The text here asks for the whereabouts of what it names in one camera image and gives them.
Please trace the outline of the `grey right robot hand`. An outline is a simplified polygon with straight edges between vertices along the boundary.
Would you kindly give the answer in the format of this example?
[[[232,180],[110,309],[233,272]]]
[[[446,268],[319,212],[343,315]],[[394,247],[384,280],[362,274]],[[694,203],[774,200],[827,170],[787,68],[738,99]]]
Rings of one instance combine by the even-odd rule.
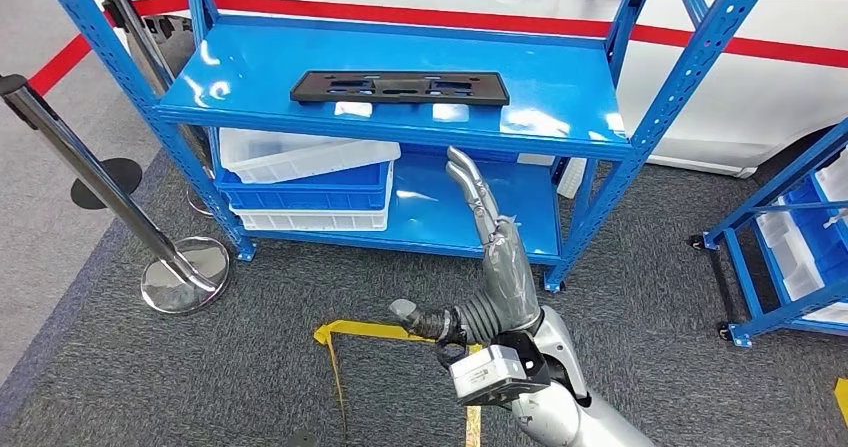
[[[499,212],[476,163],[450,146],[445,170],[459,184],[483,248],[485,284],[456,305],[425,309],[407,299],[389,305],[409,334],[452,344],[483,344],[495,336],[528,329],[541,317],[534,278],[512,217]]]

